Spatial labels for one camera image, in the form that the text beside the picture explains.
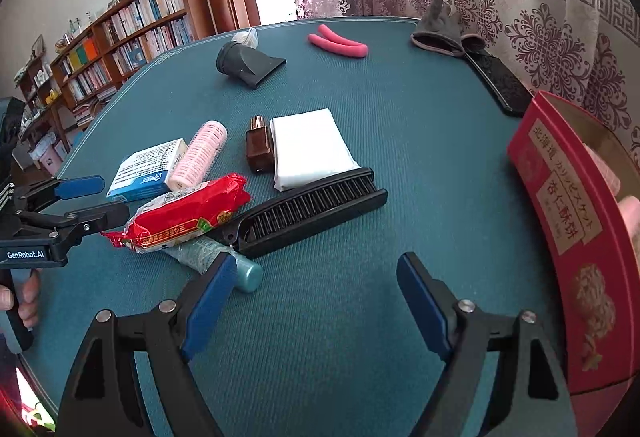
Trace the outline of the person left hand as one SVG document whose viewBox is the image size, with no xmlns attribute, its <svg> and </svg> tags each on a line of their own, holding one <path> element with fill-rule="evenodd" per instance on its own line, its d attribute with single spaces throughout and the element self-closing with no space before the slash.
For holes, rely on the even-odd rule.
<svg viewBox="0 0 640 437">
<path fill-rule="evenodd" d="M 18 316 L 27 329 L 38 323 L 38 298 L 40 294 L 40 270 L 32 269 L 29 278 L 12 293 L 7 287 L 0 287 L 0 310 L 9 311 L 18 306 Z"/>
</svg>

